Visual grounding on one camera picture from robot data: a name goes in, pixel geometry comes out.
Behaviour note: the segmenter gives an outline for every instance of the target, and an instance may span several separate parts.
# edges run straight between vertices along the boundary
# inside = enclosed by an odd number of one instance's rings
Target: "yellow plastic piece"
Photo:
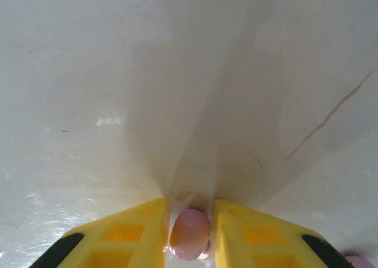
[[[160,198],[76,227],[63,237],[84,238],[58,268],[163,268],[169,223],[169,200]]]
[[[306,245],[299,225],[217,199],[213,203],[217,268],[327,268]]]

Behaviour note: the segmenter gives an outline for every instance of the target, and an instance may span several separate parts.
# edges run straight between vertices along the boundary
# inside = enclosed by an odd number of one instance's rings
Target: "crack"
[[[293,152],[291,152],[291,154],[287,157],[287,159],[291,158],[295,153],[298,152],[298,150],[302,147],[302,145],[308,140],[310,139],[318,130],[320,130],[323,126],[325,126],[325,124],[329,121],[329,119],[332,117],[332,115],[351,97],[353,96],[355,93],[357,93],[358,90],[361,89],[362,85],[375,73],[375,71],[378,70],[378,66],[376,66],[367,76],[365,76],[362,81],[360,82],[360,84],[358,84],[351,92],[349,92],[348,95],[346,95],[340,102],[339,104],[336,105],[335,108],[333,108],[333,110],[327,115],[327,117],[323,120],[323,122],[318,125],[317,128],[315,128],[309,135],[307,135],[305,137],[305,139],[303,139],[303,141],[298,145],[298,147],[296,147],[294,149]]]
[[[259,163],[259,166],[260,166],[260,169],[263,171],[263,172],[265,172],[265,168],[264,168],[264,166],[262,165],[262,161],[258,158],[258,157],[256,157],[256,156],[254,156],[254,155],[252,155],[256,160],[257,160],[257,162]]]

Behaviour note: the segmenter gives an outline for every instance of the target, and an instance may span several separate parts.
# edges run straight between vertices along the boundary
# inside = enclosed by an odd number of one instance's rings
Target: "pink candy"
[[[210,220],[204,213],[195,209],[182,211],[172,229],[171,252],[179,259],[196,259],[208,249],[210,230]]]

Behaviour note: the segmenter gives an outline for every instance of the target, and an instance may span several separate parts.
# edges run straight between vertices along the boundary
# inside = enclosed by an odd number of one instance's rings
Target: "white floor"
[[[0,15],[1,267],[163,195],[238,201],[378,265],[377,0],[0,0]]]

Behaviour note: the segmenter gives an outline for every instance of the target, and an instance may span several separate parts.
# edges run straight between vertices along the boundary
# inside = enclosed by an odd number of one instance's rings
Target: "pink ball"
[[[346,256],[345,257],[355,268],[376,268],[366,259],[359,256]]]
[[[182,211],[173,226],[170,250],[179,259],[194,260],[206,248],[210,237],[210,220],[201,211]]]

